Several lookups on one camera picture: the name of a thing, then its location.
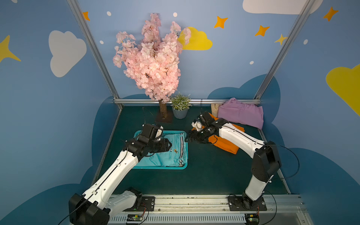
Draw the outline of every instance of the pink flower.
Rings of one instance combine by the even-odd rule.
[[[177,23],[175,23],[175,21],[173,21],[171,24],[172,24],[170,26],[170,31],[171,32],[173,32],[173,31],[175,31],[175,32],[181,31],[181,27]]]
[[[183,30],[184,34],[185,34],[185,44],[187,45],[189,43],[190,37],[191,37],[191,31],[189,28],[185,28]]]
[[[126,32],[119,32],[117,35],[116,35],[116,42],[117,43],[119,43],[119,44],[121,44],[122,43],[122,41],[125,39],[127,37],[127,34],[126,34]]]
[[[113,58],[114,65],[121,67],[125,63],[127,69],[124,74],[135,80],[139,89],[145,89],[145,94],[151,99],[163,99],[169,101],[169,96],[177,90],[180,70],[178,69],[179,54],[182,45],[177,41],[177,34],[181,31],[180,26],[173,22],[165,38],[160,39],[159,15],[152,13],[150,21],[146,21],[141,33],[144,38],[135,47],[135,38],[126,32],[116,35],[117,54]],[[185,43],[190,39],[190,29],[184,29]]]
[[[116,54],[113,57],[113,63],[114,63],[115,66],[121,68],[121,57],[120,57],[120,55]]]

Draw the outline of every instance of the orange cloth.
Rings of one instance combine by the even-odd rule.
[[[209,114],[212,118],[214,118],[215,120],[218,120],[217,117],[213,116],[211,113],[209,113]],[[235,124],[233,124],[233,125],[234,125],[234,127],[241,130],[242,132],[245,132],[244,128],[242,128],[238,125],[235,125]],[[209,137],[209,142],[213,143],[216,147],[221,148],[227,152],[231,152],[233,154],[236,154],[239,150],[239,147],[234,145],[232,142],[230,142],[224,138],[218,137],[218,136],[215,137],[215,135]]]

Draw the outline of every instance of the tree trunk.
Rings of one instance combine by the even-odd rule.
[[[161,117],[163,119],[167,118],[167,108],[166,108],[166,103],[162,102],[163,100],[159,100],[159,105],[160,105],[160,113],[161,113]]]

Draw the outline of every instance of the painted wall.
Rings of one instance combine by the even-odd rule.
[[[265,136],[300,159],[299,174],[287,182],[315,225],[360,219],[353,208],[360,200],[359,7],[356,0],[324,0],[261,98]],[[296,159],[286,150],[281,157],[284,175],[292,175]]]
[[[0,27],[0,224],[57,224],[118,107],[66,0],[1,1]]]
[[[212,41],[208,50],[184,50],[180,55],[178,90],[191,98],[224,98],[250,79],[266,74],[305,3],[304,0],[250,1],[143,1],[79,0],[87,23],[121,98],[148,98],[135,81],[126,77],[123,64],[114,66],[116,34],[126,31],[141,40],[141,29],[150,13],[159,13],[160,36],[170,32],[172,21],[182,28],[194,27]],[[314,11],[322,0],[316,4]],[[217,17],[228,18],[224,28],[216,27]],[[254,83],[258,89],[261,82]],[[253,98],[245,93],[240,98]]]

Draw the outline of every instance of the purple shirt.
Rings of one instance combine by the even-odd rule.
[[[262,106],[245,104],[231,98],[223,105],[219,106],[218,118],[226,119],[230,122],[241,123],[262,129],[264,123],[264,111]]]

